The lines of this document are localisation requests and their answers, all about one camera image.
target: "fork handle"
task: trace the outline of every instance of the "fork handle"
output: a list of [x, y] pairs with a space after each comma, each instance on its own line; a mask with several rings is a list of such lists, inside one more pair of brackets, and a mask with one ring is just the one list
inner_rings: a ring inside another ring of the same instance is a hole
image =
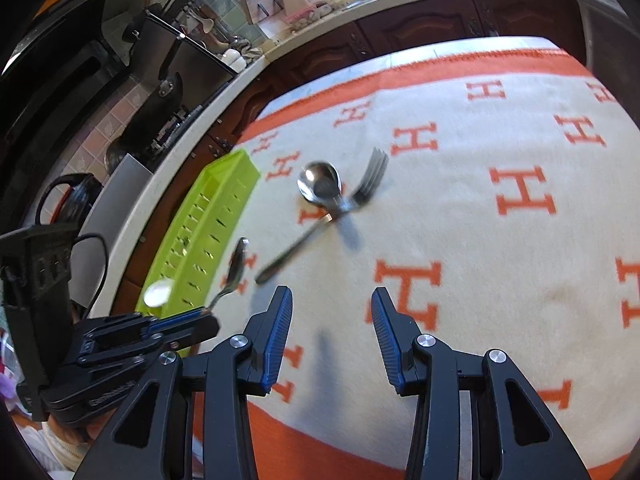
[[311, 235], [329, 225], [329, 222], [333, 219], [334, 217], [331, 216], [331, 213], [327, 213], [319, 219], [311, 226], [311, 229], [298, 238], [298, 240], [296, 240], [289, 249], [280, 253], [269, 265], [258, 272], [258, 275], [255, 277], [255, 283], [262, 285], [263, 283], [268, 282], [302, 248], [302, 246], [304, 246], [309, 238], [311, 238]]

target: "table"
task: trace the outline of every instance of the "table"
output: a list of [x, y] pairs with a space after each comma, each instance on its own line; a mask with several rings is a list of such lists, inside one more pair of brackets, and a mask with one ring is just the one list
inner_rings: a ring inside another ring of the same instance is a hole
[[[330, 161], [350, 192], [374, 146], [390, 162], [372, 202], [256, 286], [321, 214], [296, 189], [302, 165]], [[639, 436], [640, 136], [584, 67], [531, 38], [413, 49], [275, 100], [239, 147], [262, 174], [232, 237], [250, 240], [247, 276], [203, 350], [292, 289], [278, 384], [252, 399], [261, 478], [401, 478], [415, 401], [386, 380], [380, 285], [452, 348], [507, 352], [610, 478]]]

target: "dish rack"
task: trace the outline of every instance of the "dish rack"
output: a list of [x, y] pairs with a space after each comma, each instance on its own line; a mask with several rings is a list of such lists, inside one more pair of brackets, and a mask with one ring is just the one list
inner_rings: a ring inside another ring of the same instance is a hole
[[[260, 173], [245, 150], [206, 166], [171, 222], [151, 265], [136, 311], [159, 319], [204, 304], [220, 259]], [[169, 300], [146, 306], [143, 293], [157, 280], [171, 278]]]

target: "black cable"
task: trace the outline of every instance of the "black cable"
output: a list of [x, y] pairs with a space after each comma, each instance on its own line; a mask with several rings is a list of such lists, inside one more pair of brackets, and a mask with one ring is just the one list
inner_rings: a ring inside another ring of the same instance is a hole
[[91, 309], [94, 307], [95, 301], [98, 299], [98, 296], [100, 296], [100, 293], [102, 292], [104, 282], [107, 279], [107, 271], [109, 270], [109, 250], [107, 249], [107, 242], [104, 240], [104, 237], [102, 235], [99, 235], [98, 233], [86, 233], [84, 235], [80, 235], [73, 241], [71, 247], [84, 240], [88, 240], [89, 238], [98, 238], [98, 240], [100, 240], [100, 243], [102, 244], [102, 249], [104, 250], [104, 272], [102, 273], [100, 285], [98, 285], [98, 289], [95, 291], [94, 296], [91, 298], [91, 301], [89, 302], [85, 313], [82, 315], [82, 319], [86, 319], [89, 316]]

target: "blue gripper pad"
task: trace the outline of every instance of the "blue gripper pad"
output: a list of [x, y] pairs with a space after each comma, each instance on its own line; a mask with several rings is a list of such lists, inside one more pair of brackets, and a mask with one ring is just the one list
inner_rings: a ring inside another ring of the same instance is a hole
[[419, 383], [426, 378], [425, 365], [414, 360], [412, 349], [420, 328], [412, 317], [396, 312], [383, 286], [379, 286], [371, 297], [371, 319], [389, 383], [400, 396], [415, 395]]
[[278, 286], [266, 312], [251, 317], [244, 335], [253, 343], [251, 357], [238, 368], [246, 394], [265, 396], [278, 381], [278, 373], [289, 335], [293, 295]]

